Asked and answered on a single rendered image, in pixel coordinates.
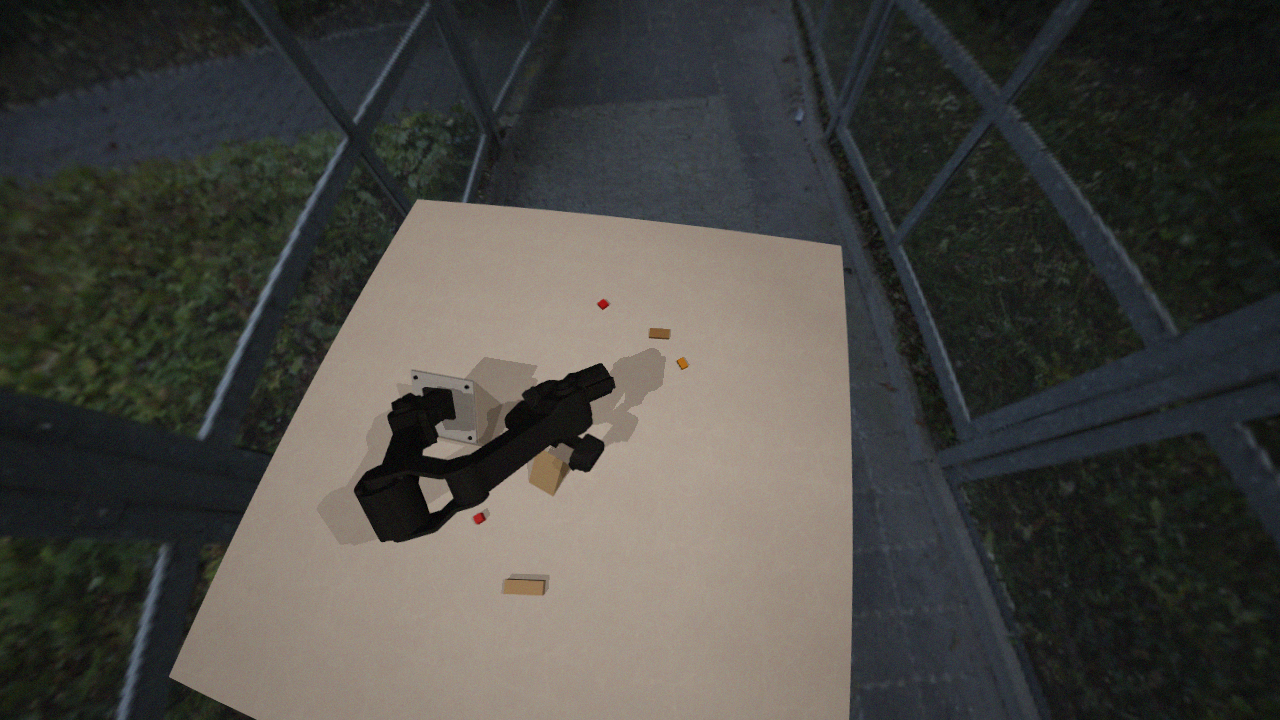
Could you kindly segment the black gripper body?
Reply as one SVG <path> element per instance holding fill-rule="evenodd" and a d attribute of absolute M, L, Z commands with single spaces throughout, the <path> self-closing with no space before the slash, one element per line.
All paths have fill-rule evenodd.
<path fill-rule="evenodd" d="M 506 415 L 506 428 L 511 429 L 517 425 L 525 418 L 530 416 L 535 410 L 531 410 L 525 401 L 518 402 L 507 415 Z M 591 471 L 593 465 L 596 459 L 600 457 L 604 451 L 604 442 L 596 439 L 593 436 L 584 436 L 582 438 L 575 436 L 573 439 L 557 439 L 550 446 L 557 447 L 564 443 L 573 448 L 573 454 L 570 457 L 570 462 L 579 468 L 580 470 L 588 473 Z"/>

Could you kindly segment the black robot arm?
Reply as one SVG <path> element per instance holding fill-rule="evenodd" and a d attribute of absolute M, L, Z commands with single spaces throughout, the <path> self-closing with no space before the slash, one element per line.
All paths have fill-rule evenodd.
<path fill-rule="evenodd" d="M 522 393 L 530 416 L 474 454 L 451 460 L 422 455 L 439 437 L 436 425 L 454 419 L 451 389 L 422 387 L 390 402 L 390 445 L 378 468 L 365 471 L 355 495 L 379 541 L 411 541 L 440 530 L 456 514 L 474 509 L 557 439 L 573 439 L 593 427 L 590 402 L 611 395 L 614 378 L 599 363 L 562 380 L 545 380 Z M 449 391 L 449 392 L 448 392 Z M 419 478 L 445 479 L 453 498 L 429 512 Z"/>

